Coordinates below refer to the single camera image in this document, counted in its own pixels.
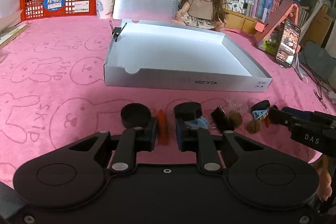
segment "doll's dress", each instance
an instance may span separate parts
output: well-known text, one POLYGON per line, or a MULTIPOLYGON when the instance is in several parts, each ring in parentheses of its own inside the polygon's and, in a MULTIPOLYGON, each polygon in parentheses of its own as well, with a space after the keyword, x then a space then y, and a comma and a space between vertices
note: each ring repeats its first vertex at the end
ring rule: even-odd
POLYGON ((213 6, 211 0, 187 0, 190 4, 188 11, 181 17, 185 24, 205 30, 216 27, 212 21, 213 6))

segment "phone screen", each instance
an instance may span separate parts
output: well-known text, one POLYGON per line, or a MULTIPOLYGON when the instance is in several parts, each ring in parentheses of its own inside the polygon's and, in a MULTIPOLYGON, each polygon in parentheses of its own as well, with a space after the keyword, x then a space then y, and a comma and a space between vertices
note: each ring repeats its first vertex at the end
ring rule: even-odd
POLYGON ((285 22, 277 58, 291 65, 299 42, 300 28, 290 21, 285 22))

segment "table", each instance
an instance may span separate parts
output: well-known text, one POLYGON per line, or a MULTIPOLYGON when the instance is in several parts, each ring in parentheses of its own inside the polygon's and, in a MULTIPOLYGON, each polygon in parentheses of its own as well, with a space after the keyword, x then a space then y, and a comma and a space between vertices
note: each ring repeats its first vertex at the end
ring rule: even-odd
MULTIPOLYGON (((98 130, 121 134, 120 110, 130 102, 148 106, 153 115, 162 109, 168 119, 170 142, 154 152, 141 152, 138 162, 193 163, 194 153, 178 150, 173 108, 179 103, 202 104, 205 118, 221 105, 238 110, 243 125, 236 131, 307 162, 320 153, 290 139, 287 128, 264 125, 251 135, 246 124, 249 107, 268 99, 279 108, 325 112, 313 93, 315 84, 303 83, 293 69, 283 69, 248 37, 230 36, 273 77, 265 93, 155 90, 104 85, 103 63, 110 44, 109 21, 93 16, 46 18, 30 27, 0 51, 0 181, 12 187, 15 170, 23 163, 98 130)), ((332 114, 335 110, 327 102, 332 114)))

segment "beige top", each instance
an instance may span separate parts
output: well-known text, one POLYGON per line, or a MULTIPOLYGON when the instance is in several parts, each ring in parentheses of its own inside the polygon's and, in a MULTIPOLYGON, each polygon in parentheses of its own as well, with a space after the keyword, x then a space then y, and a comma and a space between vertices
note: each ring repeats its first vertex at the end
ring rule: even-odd
POLYGON ((212 20, 212 0, 188 0, 188 2, 190 4, 190 8, 188 10, 189 15, 201 19, 212 20))

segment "floral skirt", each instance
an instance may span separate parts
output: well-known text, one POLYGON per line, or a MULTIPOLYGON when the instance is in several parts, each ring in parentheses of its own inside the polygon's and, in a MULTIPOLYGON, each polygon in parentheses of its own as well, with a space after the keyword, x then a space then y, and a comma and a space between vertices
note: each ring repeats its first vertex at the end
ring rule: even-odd
POLYGON ((185 24, 191 27, 197 27, 205 30, 211 30, 216 27, 212 20, 193 17, 188 13, 185 13, 181 18, 185 24))

